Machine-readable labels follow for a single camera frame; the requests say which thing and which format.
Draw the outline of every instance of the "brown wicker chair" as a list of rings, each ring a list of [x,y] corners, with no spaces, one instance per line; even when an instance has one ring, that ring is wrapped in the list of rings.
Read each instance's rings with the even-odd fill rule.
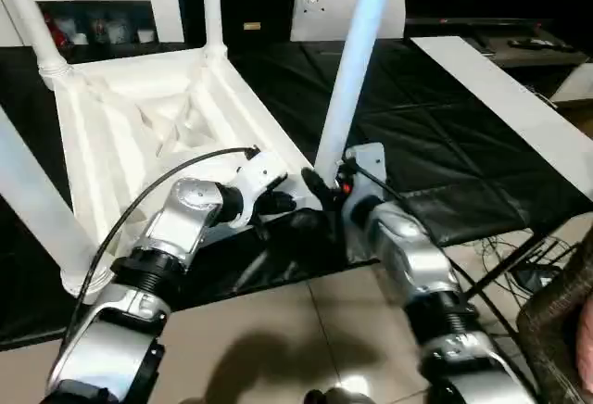
[[[593,229],[564,270],[525,304],[517,318],[519,339],[550,404],[593,403],[576,369],[578,318],[593,292]]]

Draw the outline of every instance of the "tiled floor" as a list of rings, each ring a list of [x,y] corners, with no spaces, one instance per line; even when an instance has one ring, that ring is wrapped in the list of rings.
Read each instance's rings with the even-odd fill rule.
[[[557,235],[580,240],[592,217]],[[526,234],[503,237],[519,244]],[[447,252],[479,278],[485,271],[475,249]],[[487,293],[514,322],[510,293],[497,285]],[[417,348],[392,297],[385,272],[374,266],[176,313],[162,338],[167,355],[151,404],[300,404],[311,388],[338,382],[363,383],[377,404],[420,404],[427,383],[416,373]],[[475,304],[488,330],[502,334],[484,304]],[[518,348],[498,341],[527,370]],[[3,402],[40,402],[56,352],[57,343],[48,343],[0,353]]]

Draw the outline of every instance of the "black cable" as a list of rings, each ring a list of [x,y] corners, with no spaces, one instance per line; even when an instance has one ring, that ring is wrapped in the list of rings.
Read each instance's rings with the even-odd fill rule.
[[[495,243],[497,241],[495,239],[492,239],[492,238],[488,238],[486,240],[490,244],[490,247],[492,248],[492,251],[494,251],[494,254],[496,255],[496,257],[498,259],[498,263],[500,263],[502,261],[502,256],[498,252],[498,249],[497,249],[497,247],[495,245]],[[507,272],[504,273],[504,278],[507,281],[507,285],[509,286],[509,291],[512,294],[512,298],[515,300],[515,303],[517,304],[517,307],[519,307],[519,309],[522,309],[523,308],[523,304],[519,300],[519,297],[517,296],[517,293],[515,293],[515,290],[513,290],[513,288],[512,288],[512,282],[511,282],[511,279],[510,279],[509,274]]]
[[[382,180],[377,179],[370,172],[368,172],[367,170],[362,168],[361,165],[359,165],[353,158],[344,159],[344,164],[346,166],[349,166],[352,170],[354,170],[356,172],[360,172],[367,179],[369,179],[372,182],[381,186],[387,193],[389,193],[393,198],[395,198],[397,200],[397,202],[399,202],[402,206],[406,206],[406,199],[404,198],[404,196],[402,196],[398,191],[393,189],[387,183],[383,182]]]
[[[202,156],[198,156],[195,158],[190,158],[189,160],[185,161],[184,163],[176,166],[172,170],[168,170],[163,175],[158,177],[155,181],[153,181],[150,185],[148,185],[147,188],[142,193],[140,193],[140,195],[138,197],[136,197],[134,199],[134,201],[130,204],[129,207],[126,208],[125,211],[123,211],[123,214],[121,214],[121,217],[118,219],[118,221],[115,223],[115,225],[113,225],[113,228],[111,228],[111,230],[109,231],[109,233],[107,234],[107,236],[105,237],[105,239],[103,240],[103,242],[101,243],[99,248],[96,250],[96,253],[93,256],[93,259],[91,260],[91,264],[89,265],[89,270],[86,273],[86,276],[84,277],[84,282],[82,283],[81,291],[80,291],[79,295],[76,297],[76,304],[74,305],[74,310],[72,311],[72,316],[70,318],[70,322],[68,324],[68,327],[66,327],[66,331],[64,332],[64,337],[62,338],[62,343],[59,348],[58,357],[61,356],[64,348],[66,347],[66,345],[72,338],[72,332],[74,330],[74,327],[76,326],[76,322],[78,321],[78,314],[80,312],[82,302],[84,301],[84,297],[86,296],[86,293],[89,289],[89,285],[91,284],[91,281],[93,280],[93,276],[95,275],[96,267],[98,267],[99,262],[101,261],[101,257],[103,256],[103,253],[105,253],[105,251],[107,250],[107,247],[111,243],[111,240],[113,239],[115,234],[120,229],[121,225],[123,225],[123,223],[126,222],[128,217],[130,217],[130,215],[138,207],[138,205],[140,205],[140,203],[146,198],[146,196],[148,196],[150,193],[152,193],[161,183],[165,182],[167,179],[169,179],[171,177],[171,175],[176,174],[180,170],[184,170],[188,166],[192,166],[192,165],[199,163],[200,161],[206,160],[208,158],[214,158],[214,157],[222,156],[225,154],[234,154],[237,152],[243,152],[246,154],[247,158],[251,158],[254,155],[254,153],[258,152],[258,150],[256,148],[252,148],[252,147],[232,147],[229,149],[221,149],[219,151],[209,152],[207,154],[204,154]]]
[[[555,263],[557,263],[557,262],[561,261],[563,258],[565,258],[565,257],[566,257],[566,255],[568,255],[568,254],[572,253],[572,252],[573,252],[575,249],[579,248],[579,247],[580,247],[580,245],[581,245],[581,243],[580,243],[580,242],[578,242],[578,243],[576,243],[576,244],[574,244],[574,245],[571,245],[571,246],[569,246],[569,247],[568,247],[568,248],[566,248],[564,251],[562,251],[562,252],[561,252],[561,254],[560,254],[560,255],[559,255],[557,258],[554,258],[554,259],[550,260],[550,261],[547,263],[547,265],[553,265],[553,264],[555,264]]]

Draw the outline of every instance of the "red object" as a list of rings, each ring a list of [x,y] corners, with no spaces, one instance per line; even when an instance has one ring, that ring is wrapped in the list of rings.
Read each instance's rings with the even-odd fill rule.
[[[54,44],[58,47],[68,44],[68,38],[66,35],[57,27],[54,19],[48,14],[44,13],[44,21],[49,33],[52,35]]]

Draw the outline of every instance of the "black table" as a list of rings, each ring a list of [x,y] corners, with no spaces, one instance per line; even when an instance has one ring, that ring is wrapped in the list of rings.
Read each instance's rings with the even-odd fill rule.
[[[77,47],[71,63],[183,48],[182,44]],[[277,44],[229,58],[301,151],[313,160],[341,54],[338,43]],[[0,105],[69,201],[53,95],[29,48],[0,49]],[[590,201],[460,83],[405,41],[373,52],[350,145],[385,145],[389,182],[441,246],[531,228],[545,234]],[[0,349],[60,335],[73,300],[58,269],[6,204],[0,224]],[[184,286],[184,309],[373,260],[348,260],[328,218],[304,210],[200,251]]]

